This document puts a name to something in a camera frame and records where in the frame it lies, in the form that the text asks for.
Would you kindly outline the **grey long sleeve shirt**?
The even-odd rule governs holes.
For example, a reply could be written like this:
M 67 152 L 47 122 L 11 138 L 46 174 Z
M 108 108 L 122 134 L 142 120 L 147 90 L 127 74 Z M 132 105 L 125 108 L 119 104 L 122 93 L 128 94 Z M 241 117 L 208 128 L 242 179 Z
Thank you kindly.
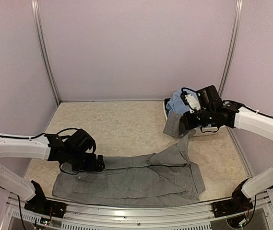
M 179 141 L 159 153 L 106 157 L 101 172 L 60 173 L 54 197 L 77 203 L 112 207 L 178 207 L 198 203 L 205 185 L 198 164 L 188 156 L 189 138 L 181 115 L 171 113 L 164 133 Z

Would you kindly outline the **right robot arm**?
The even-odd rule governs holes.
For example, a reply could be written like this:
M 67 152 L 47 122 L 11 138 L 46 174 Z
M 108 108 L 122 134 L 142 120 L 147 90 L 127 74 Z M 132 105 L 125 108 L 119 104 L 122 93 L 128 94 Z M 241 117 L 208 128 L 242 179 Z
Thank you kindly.
M 273 116 L 249 108 L 243 103 L 222 100 L 215 86 L 210 85 L 194 91 L 181 88 L 180 98 L 189 107 L 181 118 L 188 130 L 222 126 L 248 131 L 273 142 Z M 238 186 L 228 202 L 228 209 L 238 213 L 246 206 L 247 200 L 273 187 L 273 166 L 253 176 Z

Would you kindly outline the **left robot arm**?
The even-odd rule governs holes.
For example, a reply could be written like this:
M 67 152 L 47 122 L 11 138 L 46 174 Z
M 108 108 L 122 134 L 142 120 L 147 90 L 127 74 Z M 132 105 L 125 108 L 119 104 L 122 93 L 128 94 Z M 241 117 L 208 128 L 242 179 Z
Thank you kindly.
M 95 140 L 83 129 L 72 129 L 72 135 L 64 130 L 56 134 L 41 133 L 36 136 L 14 136 L 0 133 L 0 159 L 27 158 L 57 161 L 69 164 L 71 175 L 79 172 L 101 172 L 105 169 L 104 158 L 96 155 Z M 41 186 L 24 180 L 0 163 L 0 187 L 30 202 L 39 213 L 45 213 L 50 203 L 45 199 Z

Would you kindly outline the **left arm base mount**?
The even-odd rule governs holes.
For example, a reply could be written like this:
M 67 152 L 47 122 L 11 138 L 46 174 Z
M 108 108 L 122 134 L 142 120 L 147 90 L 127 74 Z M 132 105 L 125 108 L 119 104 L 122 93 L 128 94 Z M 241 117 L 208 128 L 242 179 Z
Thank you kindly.
M 34 197 L 30 201 L 26 202 L 24 208 L 38 214 L 62 219 L 64 217 L 67 204 L 63 202 Z

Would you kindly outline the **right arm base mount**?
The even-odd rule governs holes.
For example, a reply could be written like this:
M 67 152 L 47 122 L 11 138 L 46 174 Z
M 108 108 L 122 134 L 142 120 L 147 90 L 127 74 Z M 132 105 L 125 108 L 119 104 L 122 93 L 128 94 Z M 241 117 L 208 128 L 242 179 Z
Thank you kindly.
M 212 206 L 215 218 L 237 214 L 254 208 L 254 205 L 250 199 L 241 201 L 238 198 L 213 202 Z

